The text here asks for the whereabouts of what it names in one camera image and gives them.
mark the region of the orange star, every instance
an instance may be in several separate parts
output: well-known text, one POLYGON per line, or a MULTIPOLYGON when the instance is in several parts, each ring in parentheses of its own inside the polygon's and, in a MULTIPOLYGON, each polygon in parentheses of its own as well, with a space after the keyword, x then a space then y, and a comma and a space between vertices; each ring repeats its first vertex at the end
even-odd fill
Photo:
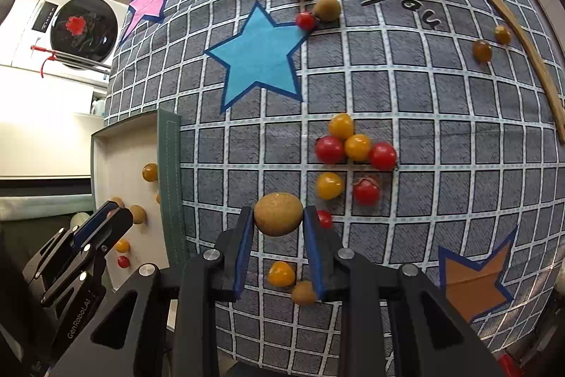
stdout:
POLYGON ((440 279, 445 297, 465 321, 512 301, 512 294, 500 278, 509 262, 514 229, 493 253, 480 262, 471 261, 443 247, 439 248, 440 279))

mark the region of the yellow cherry tomato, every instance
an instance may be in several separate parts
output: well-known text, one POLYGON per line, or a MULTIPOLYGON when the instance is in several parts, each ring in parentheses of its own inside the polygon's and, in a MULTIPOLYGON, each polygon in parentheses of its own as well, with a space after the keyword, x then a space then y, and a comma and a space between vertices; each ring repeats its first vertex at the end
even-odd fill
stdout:
POLYGON ((335 173, 322 173, 316 180, 316 192, 320 198, 331 200, 344 191, 344 182, 335 173))
POLYGON ((284 261, 278 260, 269 269, 267 280, 273 286, 284 288, 292 285, 296 280, 295 271, 284 261))
POLYGON ((369 157, 371 140, 364 134, 354 134, 345 142, 345 154, 355 161, 364 161, 369 157))
POLYGON ((114 245, 114 249, 118 253, 127 253, 129 251, 129 243, 128 243, 127 240, 124 240, 123 238, 121 238, 114 245))
POLYGON ((353 135, 353 119, 345 112, 336 114, 329 121, 328 129, 330 135, 346 140, 353 135))

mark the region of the white wall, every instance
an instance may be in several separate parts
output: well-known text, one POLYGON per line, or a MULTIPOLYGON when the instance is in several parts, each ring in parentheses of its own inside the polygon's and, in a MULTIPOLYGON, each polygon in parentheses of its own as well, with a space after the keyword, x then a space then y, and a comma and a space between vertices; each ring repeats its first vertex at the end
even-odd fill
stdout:
POLYGON ((90 176, 92 86, 0 66, 0 88, 0 178, 90 176))

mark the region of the washing machine door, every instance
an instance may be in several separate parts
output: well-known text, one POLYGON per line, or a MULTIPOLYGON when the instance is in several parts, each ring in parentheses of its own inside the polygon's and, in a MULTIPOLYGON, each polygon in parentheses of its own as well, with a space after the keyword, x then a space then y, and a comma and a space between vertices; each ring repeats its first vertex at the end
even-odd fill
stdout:
POLYGON ((55 15, 50 31, 54 50, 103 62, 118 39, 118 20, 104 0, 70 0, 55 15))

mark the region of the cherry tomato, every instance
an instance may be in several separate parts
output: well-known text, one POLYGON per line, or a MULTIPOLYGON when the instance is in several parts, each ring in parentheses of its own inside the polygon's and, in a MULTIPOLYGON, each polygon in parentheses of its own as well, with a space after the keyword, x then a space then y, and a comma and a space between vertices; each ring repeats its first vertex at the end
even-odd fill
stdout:
POLYGON ((316 141, 316 157, 326 165, 333 165, 344 158, 344 144, 335 136, 323 136, 316 141))
POLYGON ((296 26, 304 31, 311 31, 316 27, 316 18, 310 12, 300 12, 296 15, 296 26))
POLYGON ((267 280, 273 286, 283 288, 292 285, 296 280, 295 271, 286 262, 276 261, 269 269, 267 280))
POLYGON ((369 160, 379 171, 392 171, 396 166, 396 150, 386 142, 380 142, 373 146, 369 153, 369 160))
POLYGON ((370 150, 371 140, 364 134, 354 134, 345 142, 345 153, 356 161, 366 160, 370 150))
POLYGON ((324 210, 317 210, 318 219, 320 220, 320 225, 324 229, 331 229, 333 227, 332 215, 324 210))
POLYGON ((118 265, 123 269, 127 269, 129 267, 129 259, 126 256, 118 257, 118 265))
POLYGON ((329 134, 345 141, 353 136, 353 119, 345 112, 336 114, 329 121, 328 131, 329 134))
POLYGON ((316 192, 320 198, 331 200, 344 191, 344 182, 335 173, 325 172, 316 180, 316 192))
POLYGON ((127 240, 120 238, 114 245, 114 249, 118 253, 127 253, 129 251, 129 243, 127 240))
POLYGON ((372 177, 364 177, 353 185, 353 198, 360 205, 371 206, 379 199, 379 185, 372 177))

